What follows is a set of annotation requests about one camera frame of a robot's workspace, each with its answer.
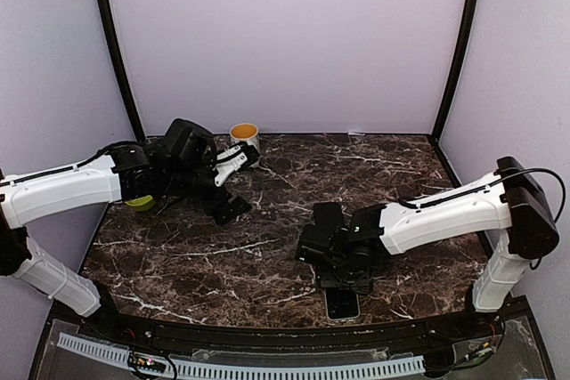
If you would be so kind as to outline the green cup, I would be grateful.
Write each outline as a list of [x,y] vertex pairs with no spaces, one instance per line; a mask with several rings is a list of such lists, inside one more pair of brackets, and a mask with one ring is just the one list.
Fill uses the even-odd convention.
[[145,212],[151,210],[156,205],[156,200],[153,196],[147,195],[140,198],[128,200],[125,202],[125,204],[132,208],[135,212]]

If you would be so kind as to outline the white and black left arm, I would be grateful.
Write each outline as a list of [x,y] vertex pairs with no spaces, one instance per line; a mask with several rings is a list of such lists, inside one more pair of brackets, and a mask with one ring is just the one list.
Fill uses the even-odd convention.
[[1,274],[23,280],[77,315],[107,341],[126,332],[106,287],[49,255],[27,224],[82,206],[151,197],[196,197],[204,213],[226,225],[250,210],[225,182],[259,159],[257,147],[238,141],[219,150],[213,134],[177,118],[166,133],[144,142],[119,141],[75,164],[1,179]]

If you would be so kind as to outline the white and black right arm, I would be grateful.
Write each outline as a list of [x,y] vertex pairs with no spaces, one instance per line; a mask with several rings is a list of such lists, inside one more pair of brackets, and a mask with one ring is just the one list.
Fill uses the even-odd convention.
[[424,245],[473,232],[496,230],[499,242],[481,276],[471,286],[467,309],[454,330],[472,339],[489,323],[533,260],[549,255],[560,241],[542,186],[513,157],[498,159],[496,170],[462,187],[424,198],[366,206],[345,220],[337,202],[313,206],[296,258],[316,269],[318,287],[367,295],[382,262]]

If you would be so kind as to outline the right black frame post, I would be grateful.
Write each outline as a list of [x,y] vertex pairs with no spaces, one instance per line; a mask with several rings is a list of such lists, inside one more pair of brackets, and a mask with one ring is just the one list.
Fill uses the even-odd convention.
[[468,50],[473,21],[476,13],[477,0],[465,0],[462,8],[460,26],[455,43],[452,61],[446,79],[442,100],[436,115],[436,121],[430,134],[430,139],[438,145],[451,112],[452,103],[460,81],[460,73]]

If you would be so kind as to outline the white floral mug yellow inside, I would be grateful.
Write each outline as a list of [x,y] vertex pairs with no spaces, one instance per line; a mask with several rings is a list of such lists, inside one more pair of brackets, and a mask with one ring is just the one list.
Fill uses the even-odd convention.
[[261,157],[259,130],[256,125],[241,123],[230,130],[231,148],[237,150],[240,169],[259,166]]

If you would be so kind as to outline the left black frame post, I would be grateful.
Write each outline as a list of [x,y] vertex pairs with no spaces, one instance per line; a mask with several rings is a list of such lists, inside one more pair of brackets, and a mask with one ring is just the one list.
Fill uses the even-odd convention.
[[137,141],[144,141],[146,138],[143,124],[136,108],[134,95],[126,73],[126,65],[118,41],[118,34],[115,26],[113,11],[110,0],[96,0],[103,34],[105,37],[111,66],[117,81],[119,93],[126,112],[126,116]]

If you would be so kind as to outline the black phone case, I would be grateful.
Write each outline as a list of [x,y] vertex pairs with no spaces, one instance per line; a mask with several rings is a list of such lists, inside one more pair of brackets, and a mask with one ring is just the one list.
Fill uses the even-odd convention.
[[313,219],[316,226],[327,231],[334,231],[345,226],[342,206],[338,202],[314,204]]

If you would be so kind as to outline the black front rail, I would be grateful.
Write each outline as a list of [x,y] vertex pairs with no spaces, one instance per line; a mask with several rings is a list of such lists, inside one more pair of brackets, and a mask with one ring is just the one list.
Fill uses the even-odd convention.
[[504,331],[501,314],[443,313],[439,299],[427,298],[433,317],[404,319],[389,314],[399,295],[366,299],[364,313],[339,323],[327,318],[326,303],[315,287],[295,285],[273,293],[249,285],[236,289],[178,280],[165,290],[137,293],[124,284],[110,293],[102,314],[82,320],[86,328],[138,348],[189,352],[199,346],[217,350],[269,352],[353,351],[384,348],[391,352],[446,352],[454,344],[487,337],[495,342]]

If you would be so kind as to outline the black frame post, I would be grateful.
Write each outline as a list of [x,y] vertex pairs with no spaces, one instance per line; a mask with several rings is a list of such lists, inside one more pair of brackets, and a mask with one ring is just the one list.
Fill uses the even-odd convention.
[[134,95],[126,73],[126,65],[118,41],[118,34],[115,26],[113,11],[110,0],[96,0],[103,34],[105,37],[111,66],[117,81],[119,93],[126,112],[126,116],[137,141],[144,141],[146,138],[143,124],[136,108]]
[[460,26],[455,43],[452,61],[446,79],[442,100],[436,115],[436,121],[430,134],[430,139],[438,145],[451,112],[452,103],[460,81],[460,73],[468,50],[473,21],[476,13],[477,0],[465,0],[462,8]]

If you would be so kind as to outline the silver edged smartphone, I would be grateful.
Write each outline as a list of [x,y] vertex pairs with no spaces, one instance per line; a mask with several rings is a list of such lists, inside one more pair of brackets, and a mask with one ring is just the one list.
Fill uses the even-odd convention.
[[332,321],[356,319],[360,315],[358,295],[352,290],[326,288],[325,305],[327,318]]

